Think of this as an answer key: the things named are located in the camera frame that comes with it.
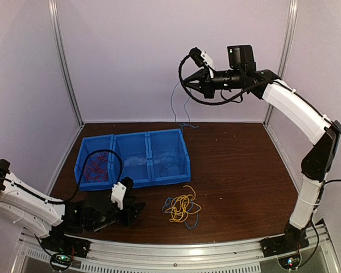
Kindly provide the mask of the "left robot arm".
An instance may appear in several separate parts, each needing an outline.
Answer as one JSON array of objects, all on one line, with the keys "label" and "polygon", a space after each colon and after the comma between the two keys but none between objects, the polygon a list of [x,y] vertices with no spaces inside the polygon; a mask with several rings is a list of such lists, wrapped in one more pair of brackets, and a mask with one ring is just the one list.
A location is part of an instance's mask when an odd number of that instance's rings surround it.
[{"label": "left robot arm", "polygon": [[64,234],[98,233],[118,222],[130,226],[145,207],[145,203],[136,202],[131,195],[133,181],[129,177],[116,183],[110,193],[93,192],[73,202],[50,197],[28,186],[9,166],[7,160],[0,159],[0,213],[37,237],[48,238],[48,243],[59,253],[70,248],[70,239]]}]

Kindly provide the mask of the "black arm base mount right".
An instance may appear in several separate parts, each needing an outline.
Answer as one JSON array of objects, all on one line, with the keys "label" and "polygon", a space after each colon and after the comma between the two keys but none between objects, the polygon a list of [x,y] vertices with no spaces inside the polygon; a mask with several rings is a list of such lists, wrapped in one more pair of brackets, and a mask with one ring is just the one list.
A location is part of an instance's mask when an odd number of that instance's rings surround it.
[{"label": "black arm base mount right", "polygon": [[309,245],[310,243],[307,238],[302,238],[295,242],[287,240],[285,235],[266,237],[260,241],[261,250],[265,258],[294,252]]}]

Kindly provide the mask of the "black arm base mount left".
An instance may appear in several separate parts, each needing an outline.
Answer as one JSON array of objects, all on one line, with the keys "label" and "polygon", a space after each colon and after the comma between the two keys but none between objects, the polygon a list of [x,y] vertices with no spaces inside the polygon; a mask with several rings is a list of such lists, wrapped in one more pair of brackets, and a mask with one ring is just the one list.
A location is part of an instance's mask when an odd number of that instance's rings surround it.
[{"label": "black arm base mount left", "polygon": [[90,249],[90,241],[74,237],[47,237],[41,240],[42,246],[57,253],[86,258]]}]

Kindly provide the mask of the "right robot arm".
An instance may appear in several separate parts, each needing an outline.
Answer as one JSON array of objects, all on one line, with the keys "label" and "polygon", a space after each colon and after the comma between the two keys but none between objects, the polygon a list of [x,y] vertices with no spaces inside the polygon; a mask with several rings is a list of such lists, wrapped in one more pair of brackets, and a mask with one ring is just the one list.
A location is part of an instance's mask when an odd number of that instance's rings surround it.
[{"label": "right robot arm", "polygon": [[257,70],[251,45],[232,45],[227,53],[230,68],[218,71],[206,51],[192,48],[179,65],[178,77],[186,94],[203,105],[225,105],[252,93],[282,112],[312,143],[313,148],[301,163],[298,200],[280,238],[282,249],[292,251],[301,243],[327,184],[341,124],[323,115],[272,71]]}]

